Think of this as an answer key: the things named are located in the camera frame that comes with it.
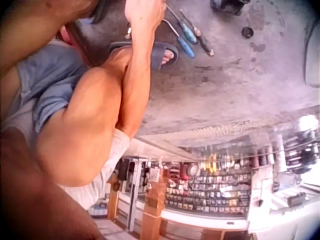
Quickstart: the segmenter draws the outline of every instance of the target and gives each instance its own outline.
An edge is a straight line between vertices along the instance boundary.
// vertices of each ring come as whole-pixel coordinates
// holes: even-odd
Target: screwdriver
[[[184,11],[182,11],[182,9],[180,9],[180,13],[187,20],[187,22],[193,27],[193,31],[196,37],[199,39],[200,44],[202,48],[205,50],[205,52],[211,57],[215,55],[214,48],[210,45],[206,37],[200,31],[200,29],[197,28],[195,25],[193,25],[193,23],[190,21],[190,19],[187,18],[187,16],[185,15]]]
[[[189,44],[183,39],[182,36],[179,35],[179,33],[177,32],[177,30],[172,26],[172,24],[167,20],[167,19],[163,19],[163,22],[165,22],[166,24],[168,24],[168,26],[171,28],[171,30],[175,33],[175,35],[178,37],[177,40],[178,42],[181,44],[183,50],[185,51],[185,53],[190,57],[190,58],[194,58],[196,55],[194,53],[194,51],[192,50],[192,48],[189,46]]]
[[[197,38],[192,32],[192,30],[175,14],[175,12],[165,3],[166,7],[172,13],[172,15],[177,19],[178,25],[182,28],[182,31],[186,38],[193,44],[197,43]]]

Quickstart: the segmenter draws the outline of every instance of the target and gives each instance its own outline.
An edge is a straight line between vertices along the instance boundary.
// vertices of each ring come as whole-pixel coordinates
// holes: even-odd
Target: foot
[[[129,64],[130,57],[132,56],[131,47],[120,47],[113,50],[109,58],[104,62],[102,66],[111,65],[113,68],[125,71]],[[174,58],[174,53],[170,50],[165,50],[161,65],[166,64]]]

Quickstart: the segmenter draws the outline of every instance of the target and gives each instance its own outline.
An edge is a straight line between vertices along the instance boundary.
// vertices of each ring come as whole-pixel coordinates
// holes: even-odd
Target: concrete floor
[[[107,58],[108,44],[122,40],[127,32],[125,1],[110,2],[101,23],[80,27],[97,65]],[[241,16],[232,16],[214,12],[209,0],[168,0],[176,12],[183,9],[200,26],[215,56],[207,56],[197,44],[193,46],[196,57],[190,59],[168,26],[159,26],[156,40],[176,45],[180,59],[152,73],[150,99],[138,135],[148,139],[240,122],[250,128],[252,121],[274,124],[282,116],[319,105],[319,89],[304,83],[305,46],[316,19],[305,2],[252,0]],[[177,27],[169,12],[166,18]],[[245,26],[254,30],[251,39],[241,35]],[[183,140],[174,144],[186,145]]]

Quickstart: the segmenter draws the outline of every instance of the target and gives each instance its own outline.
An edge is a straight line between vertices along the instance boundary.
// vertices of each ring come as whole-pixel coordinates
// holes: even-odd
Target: man
[[[1,203],[19,236],[101,237],[65,192],[85,209],[95,203],[146,108],[164,0],[127,0],[132,47],[114,50],[101,67],[89,69],[73,48],[48,42],[96,4],[25,0],[2,23]],[[171,58],[166,51],[162,63]]]

